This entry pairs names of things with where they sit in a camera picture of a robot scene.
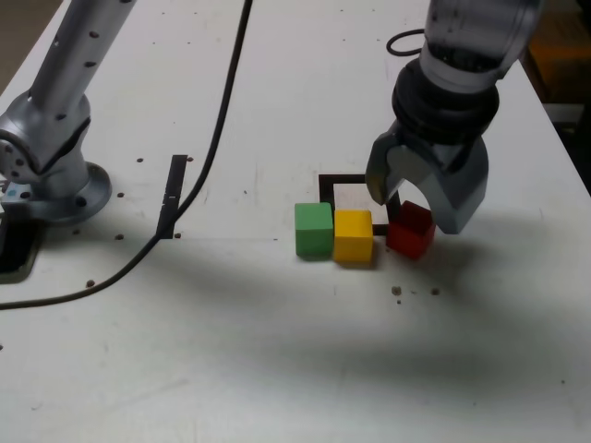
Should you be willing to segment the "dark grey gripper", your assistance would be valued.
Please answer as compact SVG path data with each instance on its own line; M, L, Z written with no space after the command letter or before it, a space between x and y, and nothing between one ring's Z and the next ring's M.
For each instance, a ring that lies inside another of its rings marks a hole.
M393 123L372 145L365 183L372 199L384 206L404 182L420 191L444 233L459 234L486 194L488 153L482 137L422 134Z

